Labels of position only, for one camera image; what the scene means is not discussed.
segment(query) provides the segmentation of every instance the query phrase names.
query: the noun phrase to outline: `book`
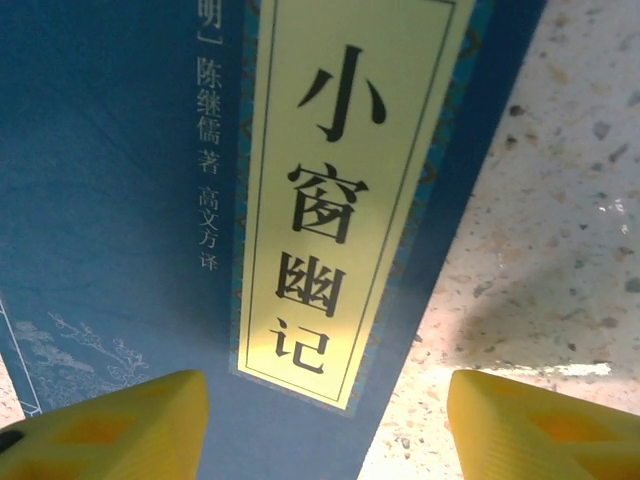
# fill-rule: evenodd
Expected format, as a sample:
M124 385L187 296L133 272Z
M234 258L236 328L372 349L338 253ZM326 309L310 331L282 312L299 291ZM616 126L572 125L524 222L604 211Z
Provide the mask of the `book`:
M4 2L25 414L199 369L198 478L356 478L544 3Z

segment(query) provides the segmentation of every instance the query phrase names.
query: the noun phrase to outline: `yellow title label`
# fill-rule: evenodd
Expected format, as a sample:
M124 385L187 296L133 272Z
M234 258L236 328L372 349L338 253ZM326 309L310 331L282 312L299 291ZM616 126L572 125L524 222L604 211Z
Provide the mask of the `yellow title label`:
M347 407L472 8L263 0L240 371Z

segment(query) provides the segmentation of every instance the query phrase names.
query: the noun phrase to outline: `chinese characters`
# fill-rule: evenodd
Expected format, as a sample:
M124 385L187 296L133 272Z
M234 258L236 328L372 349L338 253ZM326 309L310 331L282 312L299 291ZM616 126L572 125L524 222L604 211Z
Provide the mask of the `chinese characters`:
M358 57L360 53L362 53L362 49L353 45L346 46L342 73L340 74L340 83L338 85L338 97L336 99L333 112L333 123L331 124L331 127L318 125L318 128L326 134L328 142L337 142L344 134L349 104L351 103L353 83L356 75L356 66L358 64ZM323 69L318 69L309 91L298 104L298 108L313 100L332 78L333 75L331 73ZM384 101L382 100L382 96L373 83L366 79L366 84L369 88L369 94L372 102L371 120L373 123L380 125L387 119L387 109L384 105Z
M278 324L280 326L280 330L269 330L269 331L277 335L276 355L278 355L278 357L283 357L291 353L290 351L285 350L285 342L287 340L287 334L285 333L285 330L288 327L287 327L287 323L281 318L278 318ZM316 335L318 337L318 343L315 346L311 346L311 345L307 345L305 343L296 341L295 347L293 349L293 359L292 359L293 364L296 367L304 368L305 370L309 370L312 373L318 373L318 374L324 373L324 369L323 369L324 364L312 365L312 364L306 363L302 359L302 351L303 349L308 348L311 350L315 350L315 352L318 355L324 355L324 352L327 349L327 343L329 343L329 337L324 333L314 332L313 330L309 330L308 328L303 328L303 327L298 327L298 328L303 332L308 332Z
M197 39L202 47L196 59L195 98L198 121L196 128L200 148L197 153L197 165L205 178L212 180L220 169L222 120L222 66L214 59L211 48L222 45L222 0L197 0L199 28ZM200 265L213 271L218 269L216 246L219 231L218 191L210 185L199 188L198 206L200 222L198 225L201 248Z
M222 45L222 0L198 0L198 40Z
M337 142L344 135L356 78L356 66L361 53L362 49L358 47L346 46L333 123L330 127L318 125L329 143ZM318 96L332 78L331 73L319 69L309 91L298 104L298 108ZM387 118L384 101L374 84L369 79L365 81L372 101L371 120L375 124L382 124ZM369 187L363 180L352 181L340 178L337 168L331 163L325 162L325 168L326 172L314 171L298 164L297 168L287 175L289 181L296 184L292 230L298 233L318 234L338 245L345 245L358 195L367 192ZM276 295L280 299L291 300L319 310L324 313L326 319L331 320L338 308L340 289L346 275L346 272L340 268L323 264L317 256L309 255L308 258L303 259L283 251ZM284 357L290 353L285 350L287 323L281 318L278 318L278 322L280 330L271 330L271 332L277 334L275 354L278 357ZM304 363L301 361L301 355L304 348L315 350L317 355L324 355L330 340L329 336L303 326L298 326L298 329L317 335L318 343L316 346L309 346L296 341L293 364L312 373L323 374L324 364L312 366Z
M321 310L331 318L344 276L342 270L320 265L316 257L305 262L282 252L276 295Z
M338 171L333 165L325 163L327 173L313 172L300 165L287 177L296 182L303 174L309 176L304 183L295 187L296 204L293 214L293 230L310 232L333 238L336 243L343 244L347 240L349 221L357 202L357 193L369 190L363 181L351 182L338 178ZM328 195L332 183L341 193L338 199Z

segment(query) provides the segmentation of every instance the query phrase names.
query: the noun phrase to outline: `patterned border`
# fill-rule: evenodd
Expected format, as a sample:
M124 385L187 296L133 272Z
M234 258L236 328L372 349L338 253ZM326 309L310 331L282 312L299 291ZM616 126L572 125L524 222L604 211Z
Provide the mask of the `patterned border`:
M346 410L327 405L317 400L293 392L284 387L268 383L237 369L240 335L240 309L242 303L242 269L245 242L245 225L247 218L247 193L249 184L249 161L251 155L251 127L253 123L253 94L256 78L256 57L258 47L258 27L260 17L259 0L247 0L245 10L244 51L242 57L242 85L240 104L240 136L238 140L238 163L236 177L236 212L235 231L233 237L233 270L232 270L232 305L231 305L231 355L230 370L232 373L245 377L256 383L283 393L293 395L306 402L313 403L323 409L335 411L338 414L352 417L357 403L364 390L364 384L372 368L377 348L384 334L384 327L391 317L394 304L394 293L398 289L400 279L405 270L405 264L411 253L416 233L425 216L427 203L438 170L442 165L444 153L451 139L464 94L471 79L475 60L482 46L482 39L493 13L495 0L477 0L471 16L469 27L458 56L451 83L447 91L440 118L436 126L431 146L427 152L416 193L409 211L407 222L402 232L400 244L393 260L391 272L385 285L382 300L378 307L376 318L369 334L367 347L362 358L356 382L351 391Z

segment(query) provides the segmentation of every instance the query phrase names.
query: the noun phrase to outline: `terrazzo floor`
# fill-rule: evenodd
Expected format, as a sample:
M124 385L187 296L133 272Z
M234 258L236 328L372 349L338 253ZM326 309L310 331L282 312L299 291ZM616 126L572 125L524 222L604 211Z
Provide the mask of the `terrazzo floor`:
M462 478L457 368L640 414L639 20L549 1L362 479ZM21 417L0 368L0 422Z

